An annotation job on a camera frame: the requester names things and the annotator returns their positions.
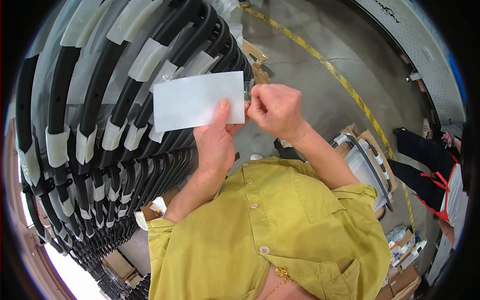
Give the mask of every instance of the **hand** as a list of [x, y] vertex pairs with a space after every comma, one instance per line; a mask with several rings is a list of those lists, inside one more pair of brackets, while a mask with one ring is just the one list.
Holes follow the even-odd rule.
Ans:
[[222, 99], [216, 108], [212, 125], [196, 127], [193, 130], [198, 149], [198, 172], [213, 176], [222, 182], [235, 162], [233, 134], [244, 124], [228, 124], [230, 104]]
[[445, 143], [445, 149], [450, 148], [454, 144], [455, 136], [453, 134], [444, 133], [442, 141]]
[[309, 127], [301, 115], [301, 92], [281, 84], [252, 88], [248, 116], [260, 129], [291, 144], [300, 141]]

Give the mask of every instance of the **shoe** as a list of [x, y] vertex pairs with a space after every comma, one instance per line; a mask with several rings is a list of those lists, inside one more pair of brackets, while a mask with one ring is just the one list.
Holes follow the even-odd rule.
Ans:
[[250, 7], [250, 1], [246, 0], [246, 1], [240, 2], [240, 5], [243, 7]]
[[405, 127], [400, 127], [400, 128], [395, 128], [395, 129], [393, 129], [392, 132], [393, 132], [394, 135], [397, 135], [397, 133], [398, 133], [400, 130], [408, 131]]
[[428, 135], [431, 133], [432, 130], [430, 129], [430, 122], [428, 122], [427, 118], [423, 119], [423, 137], [429, 139]]
[[250, 155], [250, 160], [259, 160], [259, 159], [262, 159], [263, 156], [261, 156], [260, 154], [257, 154], [257, 153], [253, 153], [252, 155]]

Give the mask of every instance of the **fingernail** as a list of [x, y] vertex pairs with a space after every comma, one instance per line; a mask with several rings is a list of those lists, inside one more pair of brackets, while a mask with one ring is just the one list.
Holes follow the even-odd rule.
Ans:
[[218, 108], [226, 109], [227, 105], [228, 105], [228, 101], [225, 98], [223, 98], [222, 100], [220, 100], [220, 103], [218, 104]]

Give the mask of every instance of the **gold necklace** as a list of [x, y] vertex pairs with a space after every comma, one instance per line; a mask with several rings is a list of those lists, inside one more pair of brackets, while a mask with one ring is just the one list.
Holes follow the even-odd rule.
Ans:
[[276, 273], [278, 276], [285, 276], [285, 279], [284, 279], [282, 282], [280, 282], [280, 283], [277, 285], [277, 287], [275, 287], [270, 293], [268, 293], [268, 295], [265, 296], [264, 300], [267, 299], [268, 296], [270, 296], [273, 292], [275, 292], [275, 290], [276, 290], [277, 288], [279, 288], [282, 284], [285, 284], [285, 283], [287, 283], [287, 282], [295, 282], [295, 280], [293, 280], [293, 278], [288, 275], [288, 270], [287, 270], [287, 268], [285, 268], [285, 267], [276, 268], [276, 269], [275, 269], [275, 273]]

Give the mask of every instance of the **red apron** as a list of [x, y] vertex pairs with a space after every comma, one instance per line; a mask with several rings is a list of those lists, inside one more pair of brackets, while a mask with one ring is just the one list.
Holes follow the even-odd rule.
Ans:
[[412, 193], [414, 194], [419, 200], [420, 202], [423, 203], [423, 205], [425, 205], [425, 207], [427, 207], [431, 212], [433, 212], [434, 214], [436, 214], [440, 219], [442, 220], [445, 220], [447, 222], [449, 222], [450, 220], [448, 219], [448, 214], [447, 214], [447, 201], [448, 201], [448, 193], [450, 192], [450, 188], [448, 187], [448, 182], [450, 181], [450, 179], [452, 178], [452, 175], [453, 175], [453, 172], [457, 166], [457, 164], [459, 164], [460, 162], [458, 161], [458, 159], [453, 156], [451, 153], [449, 153], [453, 160], [455, 161], [455, 165], [453, 166], [452, 168], [452, 171], [450, 172], [450, 176], [448, 178], [448, 181], [445, 180], [445, 178], [440, 174], [440, 172], [435, 172], [433, 173], [432, 175], [428, 175], [426, 173], [421, 173], [420, 176], [422, 177], [428, 177], [432, 180], [433, 183], [435, 183], [436, 185], [438, 185], [440, 188], [444, 189], [445, 190], [445, 204], [444, 204], [444, 210], [441, 211], [441, 212], [437, 212], [435, 211], [433, 208], [429, 207], [425, 201], [423, 201], [419, 196], [418, 194], [416, 193]]

